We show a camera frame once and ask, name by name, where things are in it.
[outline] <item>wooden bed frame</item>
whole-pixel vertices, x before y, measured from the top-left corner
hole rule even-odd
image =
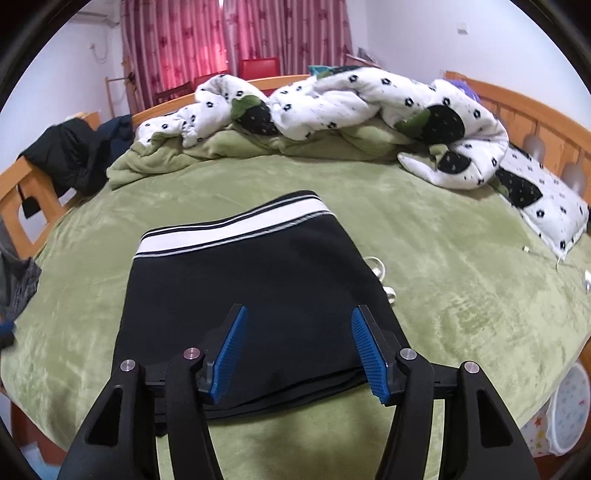
[[[272,90],[307,78],[308,75],[292,75],[251,80],[250,83],[260,90]],[[584,198],[591,203],[591,132],[562,113],[537,102],[520,93],[505,88],[470,79],[460,73],[445,72],[445,78],[464,80],[480,96],[483,105],[501,118],[507,127],[511,141],[522,146],[527,134],[538,135],[545,144],[544,165],[553,173],[560,175],[567,163],[579,163],[587,175],[587,189]],[[174,112],[194,102],[193,95],[186,95],[175,100],[152,107],[132,117],[134,128],[149,118]],[[98,113],[80,113],[92,128],[100,124]],[[39,202],[47,219],[47,225],[37,240],[31,242],[18,219],[18,209],[22,200],[17,186],[25,197],[33,196]],[[21,258],[34,255],[45,243],[47,235],[56,222],[79,200],[75,196],[62,206],[53,190],[50,178],[41,170],[32,166],[24,157],[20,157],[5,172],[0,174],[0,215]],[[588,343],[580,357],[588,372],[591,372],[591,343]],[[591,437],[591,419],[587,422],[586,433],[579,442],[583,445]],[[557,458],[554,466],[563,463],[564,458]],[[543,478],[544,467],[538,464]]]

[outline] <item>green blanket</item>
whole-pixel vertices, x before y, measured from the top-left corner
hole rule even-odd
[[[322,160],[382,160],[396,158],[402,145],[410,144],[411,140],[377,116],[362,125],[316,132],[304,142],[282,135],[253,135],[235,125],[185,149],[180,137],[156,133],[147,147],[135,142],[108,168],[107,176],[110,187],[115,190],[136,180],[179,171],[204,160],[273,154]]]
[[[519,425],[548,399],[591,331],[584,235],[566,263],[491,189],[455,193],[397,165],[280,155],[224,158],[106,188],[67,215],[38,261],[38,293],[18,319],[1,375],[62,447],[107,381],[125,286],[147,229],[215,220],[298,189],[317,192],[365,255],[387,267],[408,340],[432,362],[479,362]],[[530,253],[522,250],[528,245]],[[375,475],[393,408],[367,386],[306,407],[212,423],[227,480],[361,480]],[[436,402],[426,478],[438,471]],[[158,441],[162,479],[172,478]]]

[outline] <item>black stripe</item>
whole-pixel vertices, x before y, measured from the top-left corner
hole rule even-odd
[[[233,223],[236,223],[236,222],[239,222],[242,220],[246,220],[248,218],[255,217],[257,215],[260,215],[262,213],[268,212],[269,210],[273,210],[273,209],[281,207],[281,206],[290,205],[292,203],[296,203],[301,200],[306,200],[306,199],[310,199],[310,198],[314,198],[314,199],[322,201],[318,197],[318,195],[316,195],[314,192],[302,190],[300,192],[294,192],[294,193],[290,193],[288,195],[281,196],[275,200],[264,203],[263,205],[255,207],[255,208],[248,210],[244,213],[239,213],[237,215],[233,215],[231,217],[224,218],[222,220],[214,220],[211,222],[200,222],[200,223],[188,223],[186,225],[175,225],[175,226],[170,226],[170,227],[160,227],[157,229],[152,229],[152,230],[149,230],[148,232],[146,232],[145,234],[143,234],[141,239],[144,240],[145,238],[149,238],[151,236],[165,235],[167,233],[191,232],[191,231],[195,231],[195,230],[213,230],[213,229],[219,228],[221,226],[231,225]]]
[[[253,230],[253,231],[250,231],[250,232],[247,232],[247,233],[242,233],[240,235],[235,235],[235,236],[229,236],[229,237],[225,237],[225,238],[220,238],[219,240],[215,240],[213,242],[208,242],[206,244],[187,245],[185,247],[170,248],[168,250],[152,250],[152,251],[149,251],[149,252],[141,252],[141,253],[136,254],[135,255],[135,258],[142,258],[142,257],[149,257],[149,256],[165,257],[166,255],[174,255],[176,253],[185,253],[185,252],[194,251],[196,249],[201,250],[201,249],[205,249],[205,248],[216,247],[221,242],[222,242],[222,245],[226,245],[226,244],[229,244],[229,243],[238,242],[239,240],[241,240],[243,238],[253,238],[253,237],[256,237],[256,236],[265,235],[270,230],[273,230],[273,231],[284,230],[286,228],[289,228],[292,223],[298,222],[298,220],[302,220],[302,218],[305,218],[305,217],[307,217],[309,215],[314,215],[314,218],[317,218],[318,216],[324,216],[324,215],[334,216],[334,214],[332,214],[332,212],[329,212],[328,210],[323,210],[323,211],[319,211],[319,212],[313,212],[313,213],[309,213],[307,215],[303,215],[303,216],[300,216],[300,217],[291,219],[291,220],[289,220],[287,222],[275,223],[274,225],[269,225],[269,226],[267,226],[265,228],[261,228],[259,230]]]

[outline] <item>red curtain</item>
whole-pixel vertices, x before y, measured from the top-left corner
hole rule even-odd
[[[140,110],[157,92],[227,69],[219,0],[122,0],[121,24]]]
[[[277,57],[289,75],[351,52],[345,0],[121,0],[121,24],[140,110],[195,77],[237,74],[242,59]]]
[[[242,59],[278,57],[281,74],[340,66],[351,53],[345,0],[224,0],[231,72]]]
[[[287,74],[309,65],[342,66],[352,53],[345,0],[284,0]]]

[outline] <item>white waistband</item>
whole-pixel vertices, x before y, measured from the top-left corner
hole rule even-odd
[[[287,205],[272,207],[230,224],[194,225],[186,230],[146,236],[134,258],[162,257],[236,242],[298,225],[320,215],[333,215],[318,198],[305,198]]]

